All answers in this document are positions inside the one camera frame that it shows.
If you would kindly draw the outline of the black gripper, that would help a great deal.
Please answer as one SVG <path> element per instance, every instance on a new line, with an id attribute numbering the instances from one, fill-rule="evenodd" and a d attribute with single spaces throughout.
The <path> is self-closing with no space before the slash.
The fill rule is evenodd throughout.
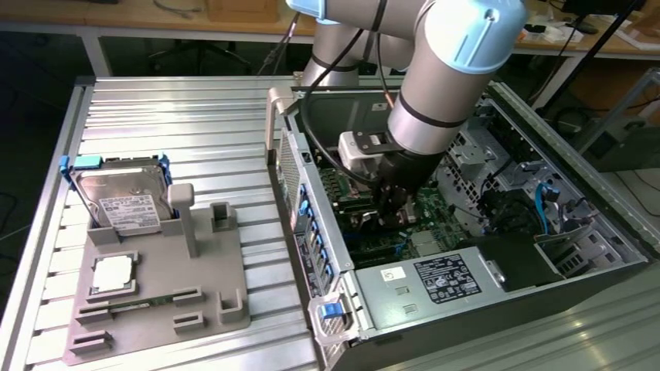
<path id="1" fill-rule="evenodd" d="M 377 206 L 378 223 L 384 228 L 394 228 L 408 220 L 400 212 L 428 182 L 444 153 L 418 155 L 409 151 L 384 154 L 373 188 L 373 201 Z"/>

